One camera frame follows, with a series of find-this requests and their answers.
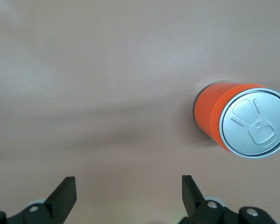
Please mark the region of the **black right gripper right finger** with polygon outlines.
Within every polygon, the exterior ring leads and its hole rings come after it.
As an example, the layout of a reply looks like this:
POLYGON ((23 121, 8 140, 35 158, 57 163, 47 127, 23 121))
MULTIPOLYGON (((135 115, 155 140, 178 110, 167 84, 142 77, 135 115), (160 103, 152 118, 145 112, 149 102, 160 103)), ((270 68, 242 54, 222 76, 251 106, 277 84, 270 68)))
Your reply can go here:
POLYGON ((187 212, 181 224, 274 224, 274 219, 257 207, 233 212, 215 200, 207 200, 190 175, 182 176, 182 201, 187 212))

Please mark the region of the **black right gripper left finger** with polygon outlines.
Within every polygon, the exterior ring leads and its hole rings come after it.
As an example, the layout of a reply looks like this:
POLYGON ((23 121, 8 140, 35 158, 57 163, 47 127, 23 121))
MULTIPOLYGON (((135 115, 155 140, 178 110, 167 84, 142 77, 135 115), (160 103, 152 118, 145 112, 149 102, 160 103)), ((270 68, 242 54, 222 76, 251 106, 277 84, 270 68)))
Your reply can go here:
POLYGON ((76 201, 76 179, 65 177, 43 203, 33 203, 12 217, 0 211, 0 224, 63 224, 76 201))

